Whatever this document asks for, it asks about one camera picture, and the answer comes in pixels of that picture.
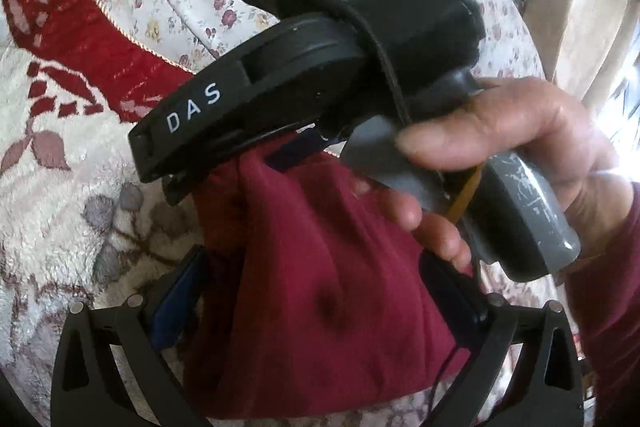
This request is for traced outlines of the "person's right hand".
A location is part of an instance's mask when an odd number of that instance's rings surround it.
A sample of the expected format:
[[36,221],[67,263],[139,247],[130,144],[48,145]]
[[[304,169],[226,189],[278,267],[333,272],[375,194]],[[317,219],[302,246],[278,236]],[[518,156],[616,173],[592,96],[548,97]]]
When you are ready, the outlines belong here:
[[397,150],[414,165],[462,171],[516,150],[552,187],[582,243],[576,270],[638,265],[634,184],[617,170],[613,145],[577,98],[547,80],[483,78],[454,112],[401,130]]

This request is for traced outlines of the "dark red sleeve forearm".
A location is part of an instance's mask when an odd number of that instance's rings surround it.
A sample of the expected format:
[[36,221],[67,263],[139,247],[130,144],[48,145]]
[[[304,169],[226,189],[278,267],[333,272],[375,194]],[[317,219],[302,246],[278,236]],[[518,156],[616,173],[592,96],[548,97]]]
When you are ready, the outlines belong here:
[[639,185],[604,253],[567,275],[566,293],[596,373],[598,426],[639,424]]

